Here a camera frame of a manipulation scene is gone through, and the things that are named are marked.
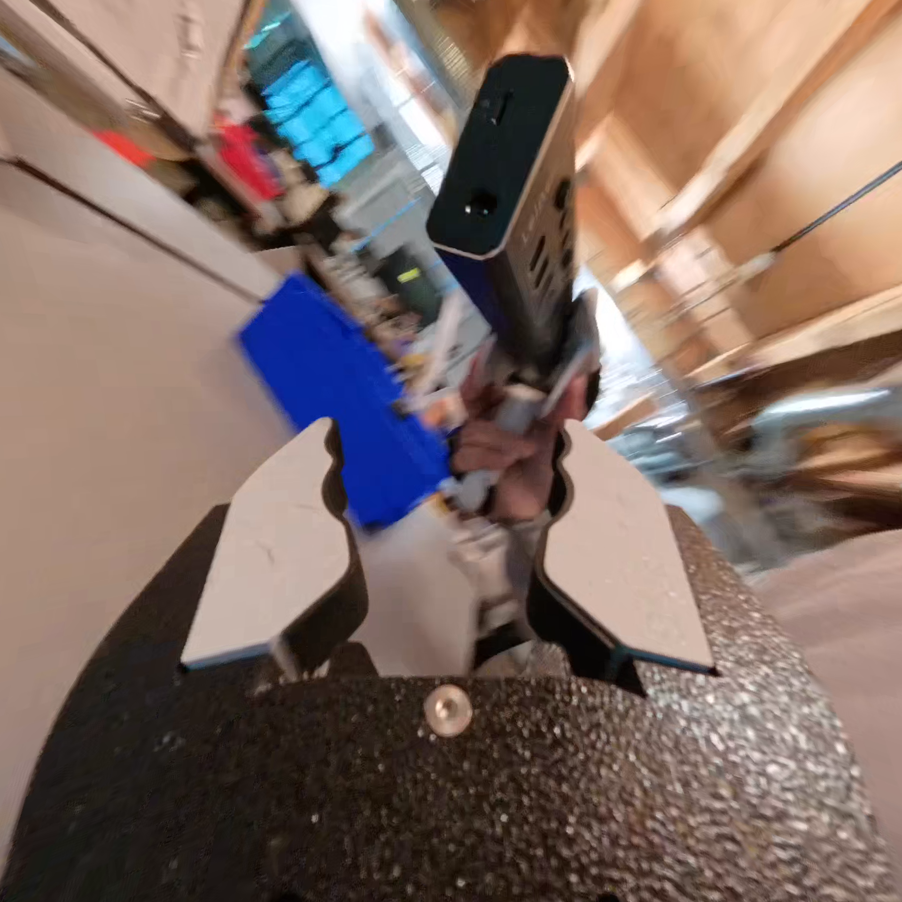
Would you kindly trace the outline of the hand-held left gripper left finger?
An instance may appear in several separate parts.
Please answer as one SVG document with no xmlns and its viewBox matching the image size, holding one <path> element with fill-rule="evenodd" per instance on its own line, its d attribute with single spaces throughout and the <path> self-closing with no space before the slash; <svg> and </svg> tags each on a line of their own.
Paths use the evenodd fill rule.
<svg viewBox="0 0 902 902">
<path fill-rule="evenodd" d="M 368 591 L 343 466 L 339 426 L 321 418 L 235 493 L 182 649 L 186 670 L 269 657 L 297 680 L 362 626 Z"/>
</svg>

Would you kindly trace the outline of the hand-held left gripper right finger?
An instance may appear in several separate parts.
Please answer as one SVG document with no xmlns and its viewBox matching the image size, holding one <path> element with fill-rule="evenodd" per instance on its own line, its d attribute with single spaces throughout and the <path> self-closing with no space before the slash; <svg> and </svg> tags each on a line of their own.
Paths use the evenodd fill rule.
<svg viewBox="0 0 902 902">
<path fill-rule="evenodd" d="M 590 429 L 568 421 L 553 462 L 550 519 L 527 592 L 536 637 L 576 677 L 640 696 L 640 663 L 715 675 L 715 658 L 653 485 Z"/>
</svg>

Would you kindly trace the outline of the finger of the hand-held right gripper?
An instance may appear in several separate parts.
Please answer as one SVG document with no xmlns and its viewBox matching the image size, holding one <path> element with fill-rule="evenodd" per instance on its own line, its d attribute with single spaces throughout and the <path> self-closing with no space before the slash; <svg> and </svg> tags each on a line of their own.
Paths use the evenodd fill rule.
<svg viewBox="0 0 902 902">
<path fill-rule="evenodd" d="M 489 416 L 505 398 L 495 372 L 495 345 L 494 337 L 480 345 L 461 382 L 461 401 L 468 416 Z"/>
<path fill-rule="evenodd" d="M 585 378 L 584 406 L 594 406 L 601 384 L 601 338 L 597 321 L 597 288 L 582 290 L 569 306 L 563 342 L 548 381 L 546 414 L 558 406 L 566 389 L 577 377 Z"/>
</svg>

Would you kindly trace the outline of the black usb hub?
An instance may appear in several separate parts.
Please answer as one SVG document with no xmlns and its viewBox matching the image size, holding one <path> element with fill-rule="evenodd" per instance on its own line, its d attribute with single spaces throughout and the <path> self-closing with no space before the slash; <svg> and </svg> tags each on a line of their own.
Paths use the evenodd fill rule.
<svg viewBox="0 0 902 902">
<path fill-rule="evenodd" d="M 570 319 L 575 107 L 564 56 L 493 62 L 427 220 L 446 269 L 535 387 L 558 367 Z"/>
</svg>

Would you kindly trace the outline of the person's right hand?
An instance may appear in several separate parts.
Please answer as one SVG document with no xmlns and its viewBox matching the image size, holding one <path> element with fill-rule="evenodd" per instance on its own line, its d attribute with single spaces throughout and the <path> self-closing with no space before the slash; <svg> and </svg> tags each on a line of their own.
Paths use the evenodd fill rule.
<svg viewBox="0 0 902 902">
<path fill-rule="evenodd" d="M 490 470 L 499 474 L 479 509 L 489 521 L 533 521 L 547 507 L 554 480 L 558 435 L 569 420 L 581 421 L 588 411 L 589 389 L 598 376 L 573 378 L 557 406 L 534 421 L 524 435 L 501 429 L 494 422 L 502 392 L 483 381 L 473 367 L 460 386 L 467 413 L 450 445 L 450 468 L 456 477 Z"/>
</svg>

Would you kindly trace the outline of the blue plastic bin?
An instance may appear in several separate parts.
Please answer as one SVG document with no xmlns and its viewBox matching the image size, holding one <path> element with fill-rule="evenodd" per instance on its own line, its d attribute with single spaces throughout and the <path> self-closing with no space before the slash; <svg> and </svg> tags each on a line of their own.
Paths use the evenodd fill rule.
<svg viewBox="0 0 902 902">
<path fill-rule="evenodd" d="M 402 520 L 450 475 L 443 435 L 400 411 L 387 358 L 308 276 L 288 275 L 236 342 L 296 432 L 337 423 L 348 506 L 363 528 Z"/>
</svg>

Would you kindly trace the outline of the wooden board structure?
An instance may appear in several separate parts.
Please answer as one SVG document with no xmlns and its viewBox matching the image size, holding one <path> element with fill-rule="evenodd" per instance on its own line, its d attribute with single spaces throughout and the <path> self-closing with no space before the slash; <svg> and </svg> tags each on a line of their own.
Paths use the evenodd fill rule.
<svg viewBox="0 0 902 902">
<path fill-rule="evenodd" d="M 583 260 L 653 359 L 900 320 L 900 2 L 617 2 L 585 99 Z"/>
</svg>

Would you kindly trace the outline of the stack of light blue crates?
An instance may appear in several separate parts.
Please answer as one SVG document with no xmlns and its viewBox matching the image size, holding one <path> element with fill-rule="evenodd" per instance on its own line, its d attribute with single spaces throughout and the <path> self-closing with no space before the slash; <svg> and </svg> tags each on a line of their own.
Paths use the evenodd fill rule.
<svg viewBox="0 0 902 902">
<path fill-rule="evenodd" d="M 294 62 L 263 91 L 265 116 L 296 160 L 336 186 L 375 152 L 367 129 L 317 62 Z"/>
</svg>

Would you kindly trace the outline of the red cloth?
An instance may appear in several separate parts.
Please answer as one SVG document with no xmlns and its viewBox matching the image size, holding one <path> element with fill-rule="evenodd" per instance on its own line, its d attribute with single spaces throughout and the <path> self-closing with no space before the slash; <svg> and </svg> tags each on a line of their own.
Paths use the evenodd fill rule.
<svg viewBox="0 0 902 902">
<path fill-rule="evenodd" d="M 283 193 L 275 167 L 250 125 L 215 115 L 210 138 L 220 162 L 252 196 L 274 201 Z"/>
</svg>

